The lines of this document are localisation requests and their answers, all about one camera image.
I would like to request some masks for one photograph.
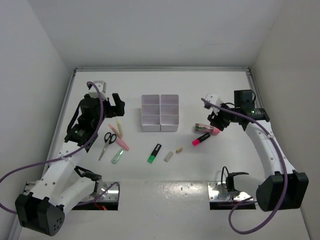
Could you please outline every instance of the green highlighter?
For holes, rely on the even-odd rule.
[[[158,152],[159,152],[161,147],[162,147],[162,145],[159,144],[159,143],[155,146],[155,148],[153,149],[151,155],[148,158],[148,163],[152,164],[152,162],[155,160],[155,158],[156,158],[156,156],[157,156],[157,154],[158,154]]]
[[[125,150],[123,148],[121,148],[117,153],[116,155],[114,155],[114,157],[112,158],[111,162],[113,164],[116,164],[119,159],[121,158],[121,156],[124,154]]]

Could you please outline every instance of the light green highlighter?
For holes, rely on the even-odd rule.
[[[121,148],[117,153],[116,155],[114,155],[114,157],[112,158],[111,162],[113,164],[116,164],[119,159],[121,158],[121,156],[124,154],[125,150],[123,148]]]

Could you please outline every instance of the black clamp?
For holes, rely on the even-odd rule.
[[[102,179],[102,176],[99,175],[99,174],[96,174],[88,169],[85,169],[81,166],[76,166],[74,168],[74,171],[81,177],[81,178],[88,178],[88,179],[91,179],[92,181],[95,182],[95,186],[94,186],[94,192],[96,193],[97,190],[98,190],[98,185],[99,185],[99,182],[101,181]]]
[[[244,171],[228,173],[228,176],[226,177],[226,180],[225,180],[226,189],[228,192],[238,192],[238,190],[235,189],[235,183],[234,183],[234,177],[238,175],[249,175],[249,173]]]

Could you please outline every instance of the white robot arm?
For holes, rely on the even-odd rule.
[[[239,123],[242,126],[251,139],[264,169],[265,181],[251,177],[245,172],[229,173],[226,178],[227,190],[229,192],[246,192],[257,200],[263,211],[272,211],[284,189],[284,170],[279,155],[281,154],[288,176],[288,187],[279,209],[299,208],[309,183],[308,177],[303,172],[298,173],[284,155],[273,134],[270,119],[265,109],[255,108],[253,92],[251,90],[234,91],[234,104],[223,103],[214,94],[208,94],[202,100],[205,108],[213,108],[212,113],[207,118],[210,125],[221,131],[228,127],[230,123]]]
[[[125,103],[117,93],[112,94],[115,106],[111,106],[109,99],[104,95],[106,83],[97,81],[93,84],[100,94],[92,85],[88,86],[88,94],[80,101],[67,127],[67,135],[58,154],[61,160],[49,166],[28,195],[20,194],[15,201],[20,225],[25,228],[54,236],[61,229],[66,214],[84,197],[97,191],[101,176],[89,170],[82,174],[77,172],[80,178],[64,190],[73,170],[83,169],[78,167],[78,164],[97,139],[98,128],[104,118],[125,114]]]

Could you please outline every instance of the plastic storage box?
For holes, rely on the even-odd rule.
[[[179,127],[179,95],[142,95],[141,114],[144,132],[176,132]]]

